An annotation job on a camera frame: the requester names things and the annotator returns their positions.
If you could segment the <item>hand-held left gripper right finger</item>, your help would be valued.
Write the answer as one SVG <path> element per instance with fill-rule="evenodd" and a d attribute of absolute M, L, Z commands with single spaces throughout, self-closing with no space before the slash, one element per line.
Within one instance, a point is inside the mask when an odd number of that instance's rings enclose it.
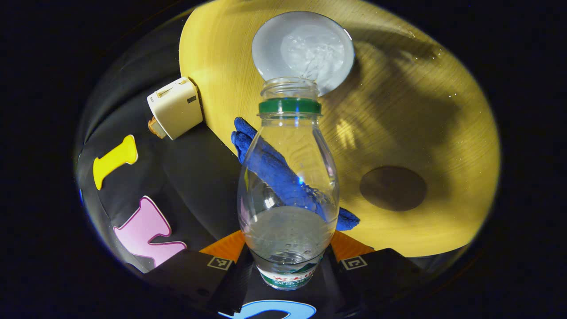
<path fill-rule="evenodd" d="M 427 281 L 427 273 L 392 248 L 374 250 L 336 231 L 322 274 L 334 313 L 381 313 Z"/>

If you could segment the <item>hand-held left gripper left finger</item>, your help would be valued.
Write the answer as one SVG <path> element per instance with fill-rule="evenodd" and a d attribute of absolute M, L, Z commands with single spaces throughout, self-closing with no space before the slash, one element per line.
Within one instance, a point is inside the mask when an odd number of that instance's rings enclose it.
<path fill-rule="evenodd" d="M 142 280 L 203 311 L 223 315 L 243 310 L 254 260 L 241 231 L 199 252 L 184 249 Z"/>

